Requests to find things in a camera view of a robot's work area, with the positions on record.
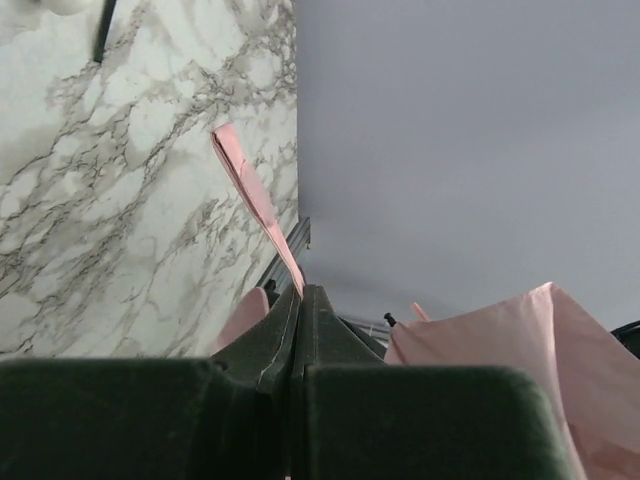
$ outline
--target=black plastic part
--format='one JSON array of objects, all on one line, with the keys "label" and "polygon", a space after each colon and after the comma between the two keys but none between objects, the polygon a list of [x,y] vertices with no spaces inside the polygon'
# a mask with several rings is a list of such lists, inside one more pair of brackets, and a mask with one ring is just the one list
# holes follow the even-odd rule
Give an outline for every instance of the black plastic part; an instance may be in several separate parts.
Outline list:
[{"label": "black plastic part", "polygon": [[569,480],[546,397],[492,367],[315,365],[308,480]]},{"label": "black plastic part", "polygon": [[305,418],[307,367],[339,363],[380,365],[382,360],[334,314],[324,289],[307,285],[298,319],[295,361],[290,379],[290,473],[296,480],[311,478]]},{"label": "black plastic part", "polygon": [[640,321],[616,328],[611,334],[636,358],[640,359]]}]

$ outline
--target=marble wall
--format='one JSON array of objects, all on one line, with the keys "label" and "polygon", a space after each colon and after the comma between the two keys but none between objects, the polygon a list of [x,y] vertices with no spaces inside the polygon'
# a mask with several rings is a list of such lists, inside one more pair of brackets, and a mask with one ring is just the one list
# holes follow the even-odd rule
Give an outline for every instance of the marble wall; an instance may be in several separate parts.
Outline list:
[{"label": "marble wall", "polygon": [[203,353],[274,255],[209,142],[297,221],[291,0],[0,0],[0,358]]}]

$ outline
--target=pink paper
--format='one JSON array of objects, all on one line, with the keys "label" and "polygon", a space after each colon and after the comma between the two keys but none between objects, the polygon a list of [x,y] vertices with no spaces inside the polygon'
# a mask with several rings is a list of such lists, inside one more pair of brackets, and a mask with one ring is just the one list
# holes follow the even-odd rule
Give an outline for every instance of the pink paper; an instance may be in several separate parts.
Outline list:
[{"label": "pink paper", "polygon": [[640,363],[552,283],[438,322],[397,323],[391,365],[507,365],[551,401],[578,478],[640,479]]}]

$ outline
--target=dark green plastic object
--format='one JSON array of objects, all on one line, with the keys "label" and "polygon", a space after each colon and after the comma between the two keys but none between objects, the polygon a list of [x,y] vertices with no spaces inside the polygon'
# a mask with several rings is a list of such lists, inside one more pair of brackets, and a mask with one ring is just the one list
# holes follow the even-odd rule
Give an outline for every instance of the dark green plastic object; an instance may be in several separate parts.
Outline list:
[{"label": "dark green plastic object", "polygon": [[506,368],[390,367],[321,287],[210,359],[0,364],[0,480],[568,480]]}]

